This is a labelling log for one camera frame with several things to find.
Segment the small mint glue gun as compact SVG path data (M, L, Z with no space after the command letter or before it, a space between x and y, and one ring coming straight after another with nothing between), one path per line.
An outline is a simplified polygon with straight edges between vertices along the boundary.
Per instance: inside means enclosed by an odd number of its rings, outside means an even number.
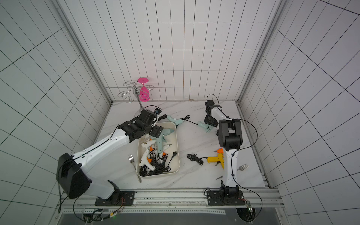
M175 125L175 127L179 126L180 124L182 124L182 123L184 122L183 119L174 119L174 118L172 118L170 115L167 116L167 119L168 119L170 122L172 122L172 123Z

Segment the cream plastic storage box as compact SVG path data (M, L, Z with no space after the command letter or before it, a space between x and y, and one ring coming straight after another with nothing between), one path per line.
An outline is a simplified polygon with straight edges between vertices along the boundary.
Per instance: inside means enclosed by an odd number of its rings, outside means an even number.
M145 135L139 139L137 157L135 160L136 173L144 179L159 178L164 176L170 176L178 172L180 168L180 155L178 150L177 131L172 122L162 122L159 124L163 128L173 129L174 132L165 136L167 142L163 142L164 151L161 155L157 152L157 143L155 143L149 149L148 160L151 165L155 166L155 171L151 171L147 166L140 167L139 162L142 155L146 151L142 147L142 143L148 140L155 140L150 135Z

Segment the mint green glue gun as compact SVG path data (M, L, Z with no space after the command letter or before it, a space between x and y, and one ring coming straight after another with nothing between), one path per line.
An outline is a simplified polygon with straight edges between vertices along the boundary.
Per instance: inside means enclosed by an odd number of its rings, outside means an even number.
M170 135L174 132L173 129L170 128L164 128L162 130L162 132L160 133L159 136L155 137L154 139L156 140L157 143L157 153L158 155L161 155L164 151L164 147L163 147L163 142L167 142L167 140L165 139L165 136Z

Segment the white glue gun orange trigger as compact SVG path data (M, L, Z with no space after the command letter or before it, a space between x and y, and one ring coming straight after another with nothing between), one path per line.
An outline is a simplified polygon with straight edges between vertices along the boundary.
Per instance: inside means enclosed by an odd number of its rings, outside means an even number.
M139 166L140 167L147 166L151 171L155 171L155 166L151 165L151 163L148 160L149 152L150 150L148 149L144 152L139 162Z

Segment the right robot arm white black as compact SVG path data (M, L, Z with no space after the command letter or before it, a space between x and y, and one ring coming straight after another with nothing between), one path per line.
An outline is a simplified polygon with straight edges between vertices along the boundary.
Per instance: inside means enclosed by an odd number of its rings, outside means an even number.
M205 102L206 117L204 123L217 128L218 142L223 149L224 175L219 189L222 199L240 198L240 189L237 183L237 156L243 144L242 123L240 119L232 119L227 116L222 106L213 100Z

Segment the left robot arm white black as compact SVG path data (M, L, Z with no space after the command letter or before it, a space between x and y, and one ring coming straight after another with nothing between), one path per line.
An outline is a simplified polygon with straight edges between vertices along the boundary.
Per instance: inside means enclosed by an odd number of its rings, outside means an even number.
M91 177L89 171L102 159L115 150L138 140L145 135L160 137L163 127L156 125L162 109L154 111L144 108L140 115L130 121L119 124L104 139L87 149L70 155L64 153L59 157L56 181L69 199L82 195L112 199L119 188L112 181L98 181Z

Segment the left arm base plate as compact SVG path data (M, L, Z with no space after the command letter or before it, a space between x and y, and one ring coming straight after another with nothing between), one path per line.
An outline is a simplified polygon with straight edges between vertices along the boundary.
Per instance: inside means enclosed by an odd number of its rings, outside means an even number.
M97 198L95 206L100 207L121 207L132 206L134 202L135 191L119 191L115 192L108 199Z

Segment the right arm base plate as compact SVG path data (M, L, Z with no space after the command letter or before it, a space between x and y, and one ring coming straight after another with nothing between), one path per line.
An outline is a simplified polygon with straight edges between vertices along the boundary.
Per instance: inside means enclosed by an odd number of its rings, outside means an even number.
M205 196L209 206L244 206L246 204L241 191L221 194L220 191L206 190Z

